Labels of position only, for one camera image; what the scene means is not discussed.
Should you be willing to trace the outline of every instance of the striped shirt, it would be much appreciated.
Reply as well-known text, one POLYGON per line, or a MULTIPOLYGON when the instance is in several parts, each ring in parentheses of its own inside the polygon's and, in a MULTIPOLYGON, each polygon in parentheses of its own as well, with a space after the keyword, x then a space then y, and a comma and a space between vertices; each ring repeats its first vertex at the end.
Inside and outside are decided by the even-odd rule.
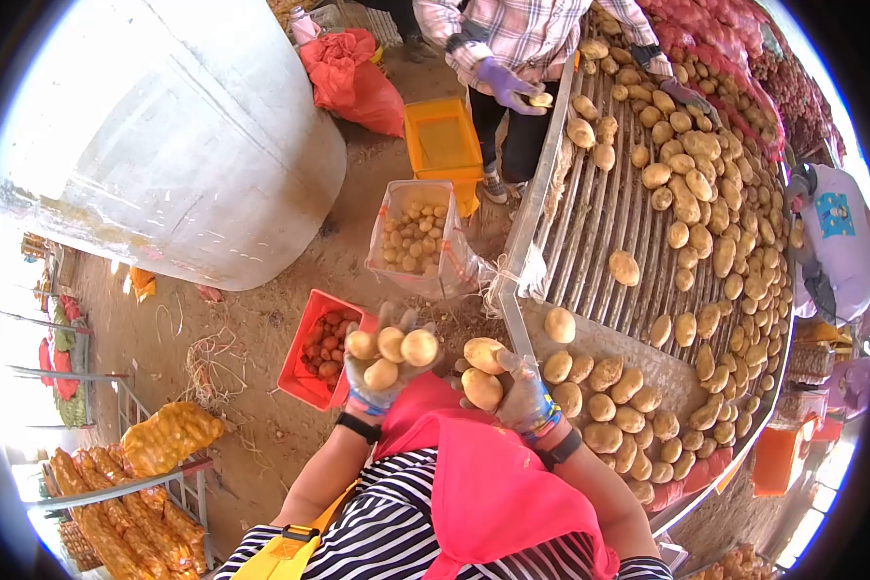
MULTIPOLYGON (((658 44, 658 37, 634 0, 597 0, 623 28, 626 40, 639 46, 658 44)), ((442 48, 470 20, 487 30, 486 42, 468 41, 445 60, 458 80, 485 95, 490 88, 476 80, 475 64, 487 57, 508 66, 523 81, 559 81, 564 62, 580 42, 580 17, 591 0, 470 0, 464 15, 461 0, 414 0, 422 32, 442 48)), ((673 76, 667 57, 652 59, 651 73, 673 76)))
MULTIPOLYGON (((302 578, 421 578, 441 552, 431 524, 436 449, 383 458, 361 471, 357 495, 322 535, 302 578)), ((228 580, 281 529, 257 525, 217 572, 228 580)), ((590 537, 568 534, 488 564, 466 564, 458 578, 589 578, 590 537)), ((622 561, 619 578, 672 580, 656 558, 622 561)))

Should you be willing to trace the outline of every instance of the plaid shirt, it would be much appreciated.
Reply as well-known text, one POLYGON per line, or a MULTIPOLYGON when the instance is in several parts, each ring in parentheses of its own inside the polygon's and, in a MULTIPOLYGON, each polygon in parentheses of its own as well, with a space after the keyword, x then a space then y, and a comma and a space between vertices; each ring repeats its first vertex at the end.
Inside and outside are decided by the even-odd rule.
MULTIPOLYGON (((632 44, 658 44, 641 8, 634 0, 596 0, 622 24, 632 44)), ((466 42, 446 55, 457 71, 458 80, 484 94, 491 93, 479 83, 474 66, 493 57, 528 83, 558 81, 564 62, 580 42, 580 17, 592 0, 470 0, 464 15, 457 9, 461 0, 413 0, 416 20, 423 33, 444 48, 452 34, 461 31, 462 18, 487 30, 487 41, 466 42)), ((650 71, 673 75, 667 58, 652 59, 650 71)))

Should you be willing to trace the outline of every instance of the plastic bag of potatoes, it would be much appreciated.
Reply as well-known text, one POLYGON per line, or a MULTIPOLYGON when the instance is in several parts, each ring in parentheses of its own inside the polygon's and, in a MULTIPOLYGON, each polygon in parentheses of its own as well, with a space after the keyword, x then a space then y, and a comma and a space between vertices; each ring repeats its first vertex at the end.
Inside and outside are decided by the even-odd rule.
POLYGON ((477 291, 496 276, 467 245, 446 180, 387 185, 364 266, 432 300, 477 291))

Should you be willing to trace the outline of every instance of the pink bottle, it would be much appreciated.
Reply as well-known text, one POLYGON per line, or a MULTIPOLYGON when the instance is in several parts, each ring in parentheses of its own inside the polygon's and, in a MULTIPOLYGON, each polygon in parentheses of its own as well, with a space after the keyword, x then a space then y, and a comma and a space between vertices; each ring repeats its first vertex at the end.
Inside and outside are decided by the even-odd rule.
POLYGON ((297 46, 315 40, 322 30, 318 24, 313 22, 313 19, 303 10, 302 6, 290 8, 290 29, 293 31, 293 38, 297 41, 297 46))

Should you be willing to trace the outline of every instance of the sneaker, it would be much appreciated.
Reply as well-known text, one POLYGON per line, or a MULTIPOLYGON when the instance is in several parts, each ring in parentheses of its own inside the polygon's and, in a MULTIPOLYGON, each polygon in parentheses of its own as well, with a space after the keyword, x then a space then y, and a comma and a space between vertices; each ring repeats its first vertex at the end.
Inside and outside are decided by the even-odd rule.
POLYGON ((507 202, 506 188, 499 179, 499 172, 494 169, 483 174, 483 189, 487 199, 493 203, 504 204, 507 202))

